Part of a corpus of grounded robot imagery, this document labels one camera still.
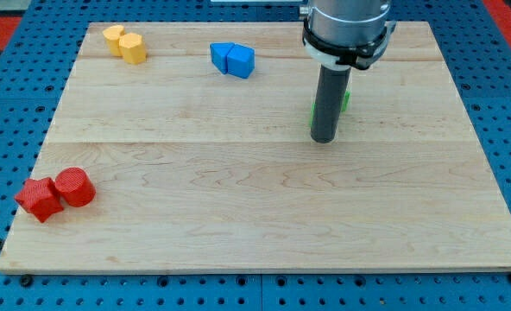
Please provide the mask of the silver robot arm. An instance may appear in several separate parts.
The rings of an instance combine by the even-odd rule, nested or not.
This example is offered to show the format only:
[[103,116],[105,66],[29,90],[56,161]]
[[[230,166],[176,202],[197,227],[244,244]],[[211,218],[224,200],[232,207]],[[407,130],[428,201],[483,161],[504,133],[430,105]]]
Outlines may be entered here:
[[385,53],[396,22],[391,0],[309,0],[299,7],[302,43],[333,71],[367,70]]

